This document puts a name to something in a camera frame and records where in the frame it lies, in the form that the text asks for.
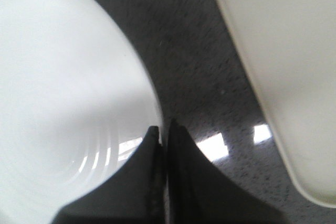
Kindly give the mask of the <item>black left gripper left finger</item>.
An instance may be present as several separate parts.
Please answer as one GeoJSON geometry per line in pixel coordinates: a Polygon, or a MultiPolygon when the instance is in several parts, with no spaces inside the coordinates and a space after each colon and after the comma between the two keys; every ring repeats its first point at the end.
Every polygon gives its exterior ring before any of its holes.
{"type": "Polygon", "coordinates": [[[53,223],[164,223],[164,186],[159,128],[151,126],[116,173],[62,207],[53,223]]]}

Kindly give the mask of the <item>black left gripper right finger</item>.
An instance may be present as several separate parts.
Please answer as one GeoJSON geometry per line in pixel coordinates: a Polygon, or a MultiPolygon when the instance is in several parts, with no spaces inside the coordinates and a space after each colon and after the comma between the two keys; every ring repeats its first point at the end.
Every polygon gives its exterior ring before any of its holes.
{"type": "Polygon", "coordinates": [[[220,134],[215,165],[187,128],[172,120],[167,139],[172,223],[335,223],[335,209],[310,201],[292,181],[276,134],[254,141],[254,127],[220,134]]]}

